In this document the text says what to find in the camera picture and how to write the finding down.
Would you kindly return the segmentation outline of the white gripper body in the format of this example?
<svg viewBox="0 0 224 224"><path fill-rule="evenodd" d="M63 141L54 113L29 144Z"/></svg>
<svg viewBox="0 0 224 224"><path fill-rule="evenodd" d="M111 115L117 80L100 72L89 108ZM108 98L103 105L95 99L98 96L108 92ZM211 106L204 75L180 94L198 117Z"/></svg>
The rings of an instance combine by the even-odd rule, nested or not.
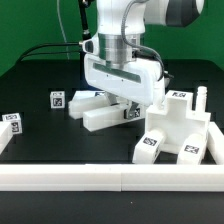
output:
<svg viewBox="0 0 224 224"><path fill-rule="evenodd" d="M99 57L86 54L84 71L90 86L144 106L150 106L154 100L163 100L165 96L161 66L156 61L137 58L122 69L116 69Z"/></svg>

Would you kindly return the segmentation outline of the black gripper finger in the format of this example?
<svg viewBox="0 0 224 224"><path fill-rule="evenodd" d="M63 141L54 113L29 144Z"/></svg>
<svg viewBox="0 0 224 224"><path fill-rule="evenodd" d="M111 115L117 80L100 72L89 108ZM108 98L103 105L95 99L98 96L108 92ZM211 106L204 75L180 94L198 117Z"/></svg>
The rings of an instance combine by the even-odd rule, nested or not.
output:
<svg viewBox="0 0 224 224"><path fill-rule="evenodd" d="M120 103L119 98L114 94L107 92L106 97L111 106L118 105Z"/></svg>
<svg viewBox="0 0 224 224"><path fill-rule="evenodd" d="M138 118L141 115L139 104L133 101L128 102L127 109L124 111L124 118L132 120Z"/></svg>

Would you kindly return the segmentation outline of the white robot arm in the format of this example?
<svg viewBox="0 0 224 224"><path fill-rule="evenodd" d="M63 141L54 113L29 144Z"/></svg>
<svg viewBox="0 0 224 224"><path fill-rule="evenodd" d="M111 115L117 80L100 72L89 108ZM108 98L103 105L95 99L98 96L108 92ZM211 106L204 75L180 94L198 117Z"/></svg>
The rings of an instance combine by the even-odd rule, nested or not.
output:
<svg viewBox="0 0 224 224"><path fill-rule="evenodd" d="M125 98L125 117L165 94L161 56L142 44L147 24L186 27L201 14L204 0L96 0L98 29L83 43L89 85Z"/></svg>

